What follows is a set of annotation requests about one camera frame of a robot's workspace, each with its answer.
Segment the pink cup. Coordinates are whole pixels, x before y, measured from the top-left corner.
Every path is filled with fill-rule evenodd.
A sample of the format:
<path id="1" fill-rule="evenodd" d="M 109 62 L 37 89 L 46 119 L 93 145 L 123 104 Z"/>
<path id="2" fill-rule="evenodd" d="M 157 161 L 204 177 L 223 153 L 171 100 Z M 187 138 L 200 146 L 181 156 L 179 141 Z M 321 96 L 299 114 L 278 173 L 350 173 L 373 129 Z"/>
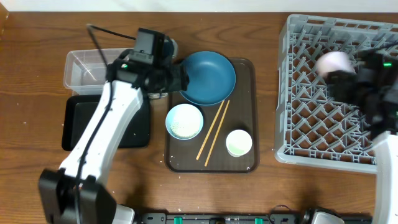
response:
<path id="1" fill-rule="evenodd" d="M 326 78 L 329 73 L 338 70 L 351 73 L 355 72 L 349 60 L 349 55 L 344 52 L 328 52 L 317 60 L 315 66 L 317 73 L 322 78 Z"/>

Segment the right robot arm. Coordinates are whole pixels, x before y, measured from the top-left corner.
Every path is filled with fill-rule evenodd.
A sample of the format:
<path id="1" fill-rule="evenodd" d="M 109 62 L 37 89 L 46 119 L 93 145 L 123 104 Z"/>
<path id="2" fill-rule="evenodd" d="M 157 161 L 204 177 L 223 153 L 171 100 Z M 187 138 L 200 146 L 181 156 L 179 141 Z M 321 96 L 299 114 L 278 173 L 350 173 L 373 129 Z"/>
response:
<path id="1" fill-rule="evenodd" d="M 344 52 L 328 52 L 316 67 L 330 95 L 355 105 L 369 125 L 377 164 L 373 223 L 397 223 L 397 59 L 381 50 L 359 51 L 358 69 Z"/>

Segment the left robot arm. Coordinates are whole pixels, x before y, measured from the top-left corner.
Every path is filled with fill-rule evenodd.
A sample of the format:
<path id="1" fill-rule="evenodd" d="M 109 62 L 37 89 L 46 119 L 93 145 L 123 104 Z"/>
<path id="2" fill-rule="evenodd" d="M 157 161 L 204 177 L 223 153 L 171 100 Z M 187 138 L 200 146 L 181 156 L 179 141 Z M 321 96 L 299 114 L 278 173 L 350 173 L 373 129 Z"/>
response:
<path id="1" fill-rule="evenodd" d="M 45 169 L 39 192 L 47 223 L 133 223 L 135 211 L 106 190 L 123 134 L 145 93 L 158 97 L 187 89 L 189 77 L 174 64 L 178 45 L 169 36 L 140 28 L 135 46 L 114 62 L 104 60 L 106 82 L 80 140 L 57 171 Z"/>

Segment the light blue bowl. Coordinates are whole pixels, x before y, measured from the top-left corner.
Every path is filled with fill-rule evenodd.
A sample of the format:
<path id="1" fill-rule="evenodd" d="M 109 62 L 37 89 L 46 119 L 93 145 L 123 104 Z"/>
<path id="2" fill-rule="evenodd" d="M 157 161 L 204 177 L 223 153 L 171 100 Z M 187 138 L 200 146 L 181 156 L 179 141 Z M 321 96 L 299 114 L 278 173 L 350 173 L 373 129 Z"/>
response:
<path id="1" fill-rule="evenodd" d="M 178 140 L 189 140 L 198 135 L 204 125 L 201 111 L 191 104 L 174 106 L 166 115 L 167 132 Z"/>

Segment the dark blue plate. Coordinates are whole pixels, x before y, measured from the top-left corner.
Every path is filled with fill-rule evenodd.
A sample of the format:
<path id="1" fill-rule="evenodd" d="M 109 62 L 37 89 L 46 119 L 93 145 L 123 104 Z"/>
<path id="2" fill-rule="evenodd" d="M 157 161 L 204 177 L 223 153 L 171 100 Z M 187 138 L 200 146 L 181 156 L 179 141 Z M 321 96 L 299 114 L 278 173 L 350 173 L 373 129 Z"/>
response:
<path id="1" fill-rule="evenodd" d="M 182 61 L 189 77 L 187 90 L 181 95 L 191 103 L 211 106 L 225 100 L 233 92 L 236 72 L 232 63 L 223 55 L 201 51 Z"/>

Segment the green cup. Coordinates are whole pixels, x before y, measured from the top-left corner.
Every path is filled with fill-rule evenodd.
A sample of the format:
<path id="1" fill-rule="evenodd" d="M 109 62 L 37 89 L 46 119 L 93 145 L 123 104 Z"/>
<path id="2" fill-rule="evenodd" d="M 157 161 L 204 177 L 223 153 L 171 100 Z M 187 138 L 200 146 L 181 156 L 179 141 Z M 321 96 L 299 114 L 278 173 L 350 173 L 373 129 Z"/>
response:
<path id="1" fill-rule="evenodd" d="M 231 131 L 226 137 L 226 148 L 231 156 L 241 157 L 252 149 L 252 137 L 242 129 Z"/>

